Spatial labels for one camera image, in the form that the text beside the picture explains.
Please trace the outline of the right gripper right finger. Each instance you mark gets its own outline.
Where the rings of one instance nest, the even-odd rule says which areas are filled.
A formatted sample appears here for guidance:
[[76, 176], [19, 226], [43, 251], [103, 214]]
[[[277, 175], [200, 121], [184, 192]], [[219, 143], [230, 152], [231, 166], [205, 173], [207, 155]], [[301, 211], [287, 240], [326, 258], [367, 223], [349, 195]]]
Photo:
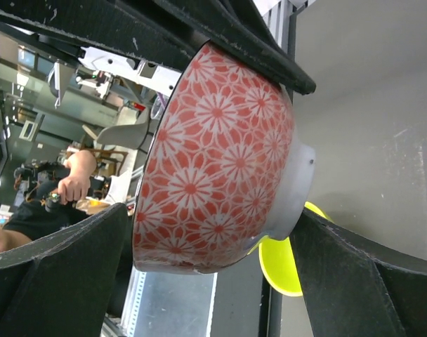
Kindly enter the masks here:
[[314, 336], [427, 336], [427, 260], [308, 209], [290, 240]]

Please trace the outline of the red floral patterned bowl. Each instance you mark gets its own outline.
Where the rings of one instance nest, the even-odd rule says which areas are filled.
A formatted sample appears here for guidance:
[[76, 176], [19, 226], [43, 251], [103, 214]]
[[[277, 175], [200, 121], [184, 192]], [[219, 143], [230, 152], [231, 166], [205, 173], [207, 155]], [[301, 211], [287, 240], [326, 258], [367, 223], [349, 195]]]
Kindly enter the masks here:
[[143, 272], [209, 274], [263, 239], [286, 239], [315, 170], [285, 87], [213, 43], [182, 73], [136, 197], [132, 253]]

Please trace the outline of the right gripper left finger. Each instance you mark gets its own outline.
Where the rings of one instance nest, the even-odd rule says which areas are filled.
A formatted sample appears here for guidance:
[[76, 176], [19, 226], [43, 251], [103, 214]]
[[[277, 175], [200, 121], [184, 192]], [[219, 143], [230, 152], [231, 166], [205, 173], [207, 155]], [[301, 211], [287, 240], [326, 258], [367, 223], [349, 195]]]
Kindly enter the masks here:
[[99, 336], [127, 223], [118, 203], [0, 253], [0, 336]]

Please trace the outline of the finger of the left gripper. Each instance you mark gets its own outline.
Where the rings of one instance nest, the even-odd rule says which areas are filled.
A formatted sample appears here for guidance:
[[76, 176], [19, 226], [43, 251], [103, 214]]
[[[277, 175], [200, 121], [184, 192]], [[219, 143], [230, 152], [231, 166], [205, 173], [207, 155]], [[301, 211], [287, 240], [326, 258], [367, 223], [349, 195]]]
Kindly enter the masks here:
[[253, 1], [0, 1], [0, 23], [179, 71], [211, 41], [301, 95], [316, 89]]

